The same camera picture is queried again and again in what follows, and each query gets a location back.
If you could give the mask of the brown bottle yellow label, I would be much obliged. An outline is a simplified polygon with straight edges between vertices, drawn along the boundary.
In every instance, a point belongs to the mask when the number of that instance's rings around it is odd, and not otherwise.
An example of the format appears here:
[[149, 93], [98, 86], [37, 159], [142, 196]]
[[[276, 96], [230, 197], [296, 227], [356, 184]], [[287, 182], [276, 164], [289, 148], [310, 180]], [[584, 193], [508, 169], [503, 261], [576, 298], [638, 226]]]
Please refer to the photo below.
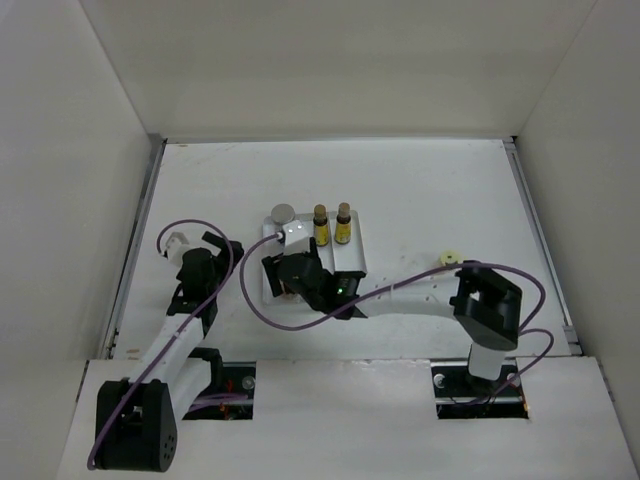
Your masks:
[[317, 204], [313, 212], [313, 228], [314, 238], [318, 247], [324, 247], [329, 244], [329, 221], [326, 207], [323, 204]]

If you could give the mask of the blue-label jar silver lid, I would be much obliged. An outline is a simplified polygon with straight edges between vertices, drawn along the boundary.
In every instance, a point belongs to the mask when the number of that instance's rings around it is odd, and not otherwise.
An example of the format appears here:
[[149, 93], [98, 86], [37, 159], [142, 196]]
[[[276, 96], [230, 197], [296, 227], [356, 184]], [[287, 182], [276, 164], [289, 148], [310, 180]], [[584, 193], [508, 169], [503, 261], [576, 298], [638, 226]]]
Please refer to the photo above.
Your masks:
[[296, 213], [294, 208], [287, 203], [275, 205], [270, 213], [271, 221], [276, 225], [284, 225], [295, 219]]

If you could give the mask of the beige spice bottle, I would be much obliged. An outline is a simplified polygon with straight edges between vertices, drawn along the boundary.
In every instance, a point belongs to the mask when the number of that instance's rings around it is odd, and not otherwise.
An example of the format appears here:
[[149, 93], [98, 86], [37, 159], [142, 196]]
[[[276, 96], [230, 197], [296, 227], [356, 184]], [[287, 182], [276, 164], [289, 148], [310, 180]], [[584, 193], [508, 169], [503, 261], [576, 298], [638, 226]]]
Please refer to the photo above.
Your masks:
[[465, 258], [462, 254], [453, 250], [447, 250], [443, 252], [439, 257], [439, 261], [442, 266], [458, 265], [464, 260]]

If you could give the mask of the pink-cap spice bottle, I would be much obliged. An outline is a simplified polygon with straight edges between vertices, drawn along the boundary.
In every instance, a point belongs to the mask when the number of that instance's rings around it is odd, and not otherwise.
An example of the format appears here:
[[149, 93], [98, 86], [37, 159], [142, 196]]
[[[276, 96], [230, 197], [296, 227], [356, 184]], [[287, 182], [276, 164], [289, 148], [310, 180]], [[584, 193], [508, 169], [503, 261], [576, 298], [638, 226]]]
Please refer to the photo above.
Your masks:
[[287, 304], [296, 304], [301, 301], [300, 296], [294, 290], [292, 290], [286, 283], [281, 284], [282, 287], [282, 301]]

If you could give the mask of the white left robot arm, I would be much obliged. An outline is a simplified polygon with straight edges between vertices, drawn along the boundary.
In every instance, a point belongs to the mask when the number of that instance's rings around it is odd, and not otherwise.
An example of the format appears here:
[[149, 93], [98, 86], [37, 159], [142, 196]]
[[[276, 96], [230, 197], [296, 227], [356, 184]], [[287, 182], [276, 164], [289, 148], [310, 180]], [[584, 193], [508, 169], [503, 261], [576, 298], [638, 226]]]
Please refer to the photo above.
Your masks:
[[173, 225], [160, 253], [178, 265], [178, 285], [160, 333], [130, 373], [106, 381], [96, 398], [90, 470], [165, 472], [178, 444], [178, 423], [197, 397], [221, 393], [224, 373], [205, 339], [218, 313], [217, 296], [244, 255], [241, 243], [208, 224], [204, 245], [192, 246]]

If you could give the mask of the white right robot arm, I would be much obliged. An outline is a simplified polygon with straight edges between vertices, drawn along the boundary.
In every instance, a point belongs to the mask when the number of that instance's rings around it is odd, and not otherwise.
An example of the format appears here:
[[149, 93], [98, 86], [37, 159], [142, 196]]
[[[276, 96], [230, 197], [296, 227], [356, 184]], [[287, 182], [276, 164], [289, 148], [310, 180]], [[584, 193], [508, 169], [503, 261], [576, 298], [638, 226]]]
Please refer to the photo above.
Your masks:
[[476, 262], [394, 281], [360, 270], [332, 272], [311, 251], [265, 257], [262, 265], [273, 297], [292, 294], [330, 318], [416, 315], [457, 322], [471, 339], [463, 380], [475, 395], [499, 385], [506, 354], [518, 347], [522, 290]]

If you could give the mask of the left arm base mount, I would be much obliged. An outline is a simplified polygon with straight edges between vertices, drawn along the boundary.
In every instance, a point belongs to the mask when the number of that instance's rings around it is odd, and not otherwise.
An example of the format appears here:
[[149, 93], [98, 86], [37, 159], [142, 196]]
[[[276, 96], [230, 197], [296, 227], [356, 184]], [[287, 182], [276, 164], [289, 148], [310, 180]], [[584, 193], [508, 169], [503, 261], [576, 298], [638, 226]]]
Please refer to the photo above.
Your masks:
[[252, 420], [256, 391], [255, 362], [227, 362], [218, 349], [196, 348], [190, 359], [210, 367], [211, 382], [196, 397], [184, 420]]

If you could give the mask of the left aluminium frame rail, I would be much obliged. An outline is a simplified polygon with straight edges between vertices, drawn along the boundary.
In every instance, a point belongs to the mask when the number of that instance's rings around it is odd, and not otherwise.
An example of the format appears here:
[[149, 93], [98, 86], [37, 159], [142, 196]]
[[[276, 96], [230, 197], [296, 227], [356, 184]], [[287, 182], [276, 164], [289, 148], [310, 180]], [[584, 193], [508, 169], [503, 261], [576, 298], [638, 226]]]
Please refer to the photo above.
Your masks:
[[151, 143], [151, 150], [136, 204], [135, 216], [130, 230], [126, 255], [118, 278], [115, 296], [110, 308], [107, 310], [108, 315], [104, 321], [102, 337], [97, 350], [97, 358], [100, 360], [111, 359], [114, 346], [117, 343], [124, 309], [167, 143], [167, 139], [159, 133], [149, 134], [148, 139]]

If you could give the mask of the aluminium frame rail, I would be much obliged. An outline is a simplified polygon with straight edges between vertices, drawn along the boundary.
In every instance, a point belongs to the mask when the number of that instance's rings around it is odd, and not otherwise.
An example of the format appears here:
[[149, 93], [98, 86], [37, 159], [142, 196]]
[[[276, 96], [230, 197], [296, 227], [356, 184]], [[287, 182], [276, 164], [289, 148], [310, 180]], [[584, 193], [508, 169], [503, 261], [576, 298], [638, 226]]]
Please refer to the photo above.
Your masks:
[[118, 278], [115, 296], [110, 308], [107, 310], [108, 315], [104, 321], [102, 337], [97, 350], [97, 358], [100, 360], [111, 359], [114, 346], [117, 343], [124, 309], [167, 143], [167, 139], [159, 133], [149, 134], [148, 139], [151, 143], [151, 150], [136, 204], [135, 216], [130, 230], [126, 255]]
[[507, 137], [502, 140], [509, 165], [511, 167], [514, 180], [516, 182], [521, 200], [526, 211], [526, 215], [533, 232], [534, 241], [542, 259], [544, 277], [550, 282], [547, 289], [549, 301], [556, 305], [561, 311], [561, 323], [563, 327], [564, 337], [572, 356], [583, 356], [584, 352], [580, 344], [578, 334], [576, 332], [568, 304], [564, 292], [562, 290], [559, 277], [551, 256], [551, 252], [546, 240], [542, 224], [536, 210], [531, 189], [528, 185], [527, 178], [522, 166], [517, 149], [517, 138]]

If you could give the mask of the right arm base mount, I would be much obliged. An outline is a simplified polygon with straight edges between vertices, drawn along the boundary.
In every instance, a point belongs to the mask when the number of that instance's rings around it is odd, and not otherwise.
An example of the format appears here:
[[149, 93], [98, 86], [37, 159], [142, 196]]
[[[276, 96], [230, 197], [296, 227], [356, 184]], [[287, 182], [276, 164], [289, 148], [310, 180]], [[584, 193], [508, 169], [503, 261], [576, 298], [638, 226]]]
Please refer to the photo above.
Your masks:
[[503, 364], [497, 380], [472, 376], [462, 361], [432, 363], [438, 419], [528, 419], [524, 390], [517, 373], [514, 360]]

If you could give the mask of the right aluminium frame rail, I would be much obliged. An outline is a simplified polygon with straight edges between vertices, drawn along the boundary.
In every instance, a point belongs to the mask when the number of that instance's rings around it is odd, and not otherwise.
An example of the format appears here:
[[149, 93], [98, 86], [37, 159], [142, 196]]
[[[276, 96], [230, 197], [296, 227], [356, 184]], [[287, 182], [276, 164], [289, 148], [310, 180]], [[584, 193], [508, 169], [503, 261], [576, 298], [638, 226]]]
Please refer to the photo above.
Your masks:
[[559, 277], [551, 256], [551, 252], [546, 240], [542, 224], [536, 210], [531, 189], [528, 185], [527, 178], [522, 166], [517, 149], [517, 138], [507, 137], [502, 140], [509, 165], [511, 167], [514, 180], [516, 182], [521, 200], [526, 211], [526, 215], [533, 232], [534, 241], [542, 259], [544, 277], [550, 282], [547, 289], [549, 301], [556, 305], [561, 311], [561, 323], [563, 327], [564, 337], [572, 356], [583, 356], [584, 352], [580, 344], [578, 334], [576, 332], [568, 304], [564, 292], [562, 290]]

